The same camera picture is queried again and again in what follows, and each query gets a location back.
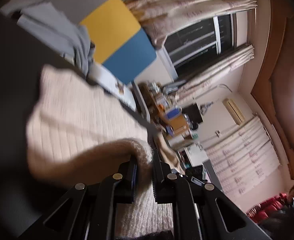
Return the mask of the white knitted sweater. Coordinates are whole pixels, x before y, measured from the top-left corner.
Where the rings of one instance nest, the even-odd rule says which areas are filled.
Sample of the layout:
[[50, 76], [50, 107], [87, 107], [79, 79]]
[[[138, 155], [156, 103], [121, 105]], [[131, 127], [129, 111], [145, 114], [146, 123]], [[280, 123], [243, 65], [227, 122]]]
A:
[[132, 204], [119, 206], [116, 235], [136, 238], [173, 228], [171, 205], [154, 200], [147, 129], [99, 86], [45, 65], [26, 135], [31, 174], [65, 186], [98, 183], [135, 156], [138, 188]]

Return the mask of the beige cloth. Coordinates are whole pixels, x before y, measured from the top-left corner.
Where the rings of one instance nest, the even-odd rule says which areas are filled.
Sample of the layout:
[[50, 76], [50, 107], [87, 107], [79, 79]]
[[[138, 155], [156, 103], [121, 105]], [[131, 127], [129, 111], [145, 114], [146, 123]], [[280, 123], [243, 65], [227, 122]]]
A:
[[158, 148], [158, 151], [161, 155], [163, 162], [167, 163], [170, 166], [170, 169], [179, 172], [182, 175], [185, 175], [185, 171], [182, 169], [178, 155], [172, 148], [170, 148], [163, 136], [162, 133], [158, 133], [154, 136], [155, 144]]

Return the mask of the cluttered wooden desk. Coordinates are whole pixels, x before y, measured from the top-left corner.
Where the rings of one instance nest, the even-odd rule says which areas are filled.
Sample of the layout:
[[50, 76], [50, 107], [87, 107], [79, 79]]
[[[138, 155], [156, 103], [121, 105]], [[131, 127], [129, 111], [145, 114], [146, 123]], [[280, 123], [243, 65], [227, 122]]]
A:
[[203, 122], [197, 104], [186, 107], [178, 106], [173, 96], [163, 92], [159, 83], [140, 83], [138, 88], [146, 104], [151, 122], [160, 128], [166, 138], [175, 137], [192, 138]]

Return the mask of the red sofa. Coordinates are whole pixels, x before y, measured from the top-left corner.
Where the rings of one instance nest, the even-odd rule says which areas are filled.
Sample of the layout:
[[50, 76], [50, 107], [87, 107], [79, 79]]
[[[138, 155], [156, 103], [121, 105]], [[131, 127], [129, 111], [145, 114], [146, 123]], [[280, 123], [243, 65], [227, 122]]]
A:
[[276, 211], [281, 210], [287, 204], [287, 194], [280, 193], [264, 202], [261, 202], [246, 212], [246, 215], [255, 223], [269, 218]]

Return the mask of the dark round table mat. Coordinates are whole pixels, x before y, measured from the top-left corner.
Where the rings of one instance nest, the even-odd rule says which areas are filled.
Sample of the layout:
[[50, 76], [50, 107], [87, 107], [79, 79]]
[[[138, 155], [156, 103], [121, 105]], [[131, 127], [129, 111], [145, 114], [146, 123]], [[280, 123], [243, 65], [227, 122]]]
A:
[[0, 239], [21, 236], [74, 186], [38, 179], [28, 168], [26, 128], [45, 65], [72, 70], [86, 82], [75, 67], [0, 14]]

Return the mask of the white pillow with print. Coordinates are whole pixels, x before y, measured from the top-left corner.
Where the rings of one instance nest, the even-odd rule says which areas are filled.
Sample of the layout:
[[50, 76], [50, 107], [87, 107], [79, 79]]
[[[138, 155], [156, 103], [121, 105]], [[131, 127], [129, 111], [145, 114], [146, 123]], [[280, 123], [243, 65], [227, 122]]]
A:
[[137, 110], [135, 98], [131, 90], [118, 80], [102, 64], [93, 63], [89, 66], [87, 77], [95, 81], [110, 94], [118, 98], [122, 103], [130, 107], [134, 112]]

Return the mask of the seated person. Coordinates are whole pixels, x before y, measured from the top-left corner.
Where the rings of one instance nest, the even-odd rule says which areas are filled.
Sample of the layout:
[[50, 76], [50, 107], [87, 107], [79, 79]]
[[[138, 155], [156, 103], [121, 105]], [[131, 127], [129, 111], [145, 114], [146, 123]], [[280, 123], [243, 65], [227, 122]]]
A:
[[289, 190], [284, 206], [258, 223], [272, 239], [287, 239], [294, 230], [294, 185]]

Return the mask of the grey yellow blue headboard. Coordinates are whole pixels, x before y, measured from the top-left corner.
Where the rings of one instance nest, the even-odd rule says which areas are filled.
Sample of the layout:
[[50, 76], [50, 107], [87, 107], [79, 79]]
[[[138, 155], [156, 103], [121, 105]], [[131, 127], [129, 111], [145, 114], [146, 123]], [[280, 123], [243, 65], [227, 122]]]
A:
[[122, 83], [134, 80], [156, 58], [144, 29], [122, 0], [46, 0], [87, 28], [94, 60]]

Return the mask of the floral window curtain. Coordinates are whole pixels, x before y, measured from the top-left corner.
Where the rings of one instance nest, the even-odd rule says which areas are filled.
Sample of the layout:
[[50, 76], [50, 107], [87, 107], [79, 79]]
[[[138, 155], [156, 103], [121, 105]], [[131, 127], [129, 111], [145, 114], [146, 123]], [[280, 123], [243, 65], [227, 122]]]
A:
[[126, 6], [160, 48], [168, 36], [202, 20], [252, 10], [257, 0], [131, 0]]

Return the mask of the grey blue garment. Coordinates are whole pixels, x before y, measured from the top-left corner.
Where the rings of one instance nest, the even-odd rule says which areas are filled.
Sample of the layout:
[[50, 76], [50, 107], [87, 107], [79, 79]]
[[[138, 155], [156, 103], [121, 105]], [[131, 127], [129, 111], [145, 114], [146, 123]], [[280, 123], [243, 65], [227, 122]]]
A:
[[20, 0], [4, 5], [5, 16], [20, 14], [17, 25], [32, 34], [72, 65], [88, 75], [94, 63], [95, 45], [84, 25], [72, 23], [62, 11], [50, 2]]

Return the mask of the wall air conditioner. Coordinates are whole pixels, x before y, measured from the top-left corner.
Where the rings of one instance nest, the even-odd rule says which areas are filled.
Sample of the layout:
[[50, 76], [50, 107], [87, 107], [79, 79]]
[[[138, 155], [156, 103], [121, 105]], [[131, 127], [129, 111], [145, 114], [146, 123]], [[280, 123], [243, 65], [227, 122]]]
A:
[[232, 99], [224, 99], [223, 100], [223, 105], [227, 109], [228, 113], [231, 115], [233, 118], [234, 122], [237, 125], [241, 125], [242, 123], [245, 122], [245, 116], [241, 112], [241, 110], [238, 108], [234, 100]]

